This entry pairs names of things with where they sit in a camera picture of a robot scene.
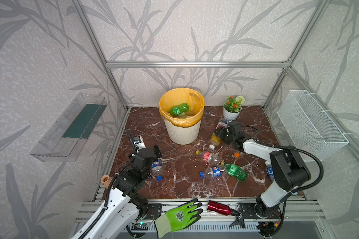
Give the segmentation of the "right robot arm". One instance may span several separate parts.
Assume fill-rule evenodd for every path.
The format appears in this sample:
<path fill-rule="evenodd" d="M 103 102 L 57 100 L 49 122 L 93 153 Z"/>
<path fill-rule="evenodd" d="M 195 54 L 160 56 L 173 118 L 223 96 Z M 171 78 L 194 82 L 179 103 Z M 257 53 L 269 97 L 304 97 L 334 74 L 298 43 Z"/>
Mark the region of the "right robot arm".
<path fill-rule="evenodd" d="M 267 144 L 261 142 L 256 136 L 245 136 L 242 132 L 242 125 L 237 121 L 218 123 L 214 135 L 234 149 L 252 154 L 271 164 L 274 181 L 264 193 L 257 197 L 254 207 L 255 213 L 260 218 L 267 218 L 290 196 L 316 186 L 323 179 L 324 167 L 318 157 L 293 146 Z M 319 168 L 317 178 L 307 185 L 305 183 L 311 179 L 311 173 L 302 154 L 312 158 Z"/>

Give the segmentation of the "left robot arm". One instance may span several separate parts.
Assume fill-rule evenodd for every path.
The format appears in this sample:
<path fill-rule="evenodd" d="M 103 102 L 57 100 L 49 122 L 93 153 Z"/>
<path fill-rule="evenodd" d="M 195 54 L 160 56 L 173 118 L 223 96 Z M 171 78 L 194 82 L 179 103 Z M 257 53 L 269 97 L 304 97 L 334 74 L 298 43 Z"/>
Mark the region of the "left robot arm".
<path fill-rule="evenodd" d="M 148 200 L 138 191 L 151 177 L 153 162 L 161 156 L 157 145 L 142 148 L 134 154 L 131 168 L 112 179 L 105 201 L 73 238 L 114 239 L 133 221 L 147 215 Z"/>

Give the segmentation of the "yellow red label bottle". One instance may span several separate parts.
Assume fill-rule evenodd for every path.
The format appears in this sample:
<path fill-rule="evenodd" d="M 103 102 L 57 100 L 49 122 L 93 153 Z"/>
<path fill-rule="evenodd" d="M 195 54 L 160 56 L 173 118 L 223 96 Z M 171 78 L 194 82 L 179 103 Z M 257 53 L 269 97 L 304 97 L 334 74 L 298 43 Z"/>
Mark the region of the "yellow red label bottle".
<path fill-rule="evenodd" d="M 213 146 L 219 146 L 221 143 L 221 139 L 219 136 L 216 136 L 215 133 L 212 134 L 211 138 L 210 138 L 210 144 Z"/>

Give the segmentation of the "green bottle yellow cap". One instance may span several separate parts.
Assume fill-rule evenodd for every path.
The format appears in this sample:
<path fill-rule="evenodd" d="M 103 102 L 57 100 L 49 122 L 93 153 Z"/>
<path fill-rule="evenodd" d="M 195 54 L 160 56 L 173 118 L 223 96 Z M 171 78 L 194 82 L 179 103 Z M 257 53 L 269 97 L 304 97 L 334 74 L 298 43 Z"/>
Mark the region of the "green bottle yellow cap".
<path fill-rule="evenodd" d="M 187 103 L 182 103 L 180 105 L 176 105 L 173 106 L 170 110 L 169 110 L 169 114 L 172 117 L 177 117 L 183 113 L 186 113 L 189 111 L 189 105 Z"/>

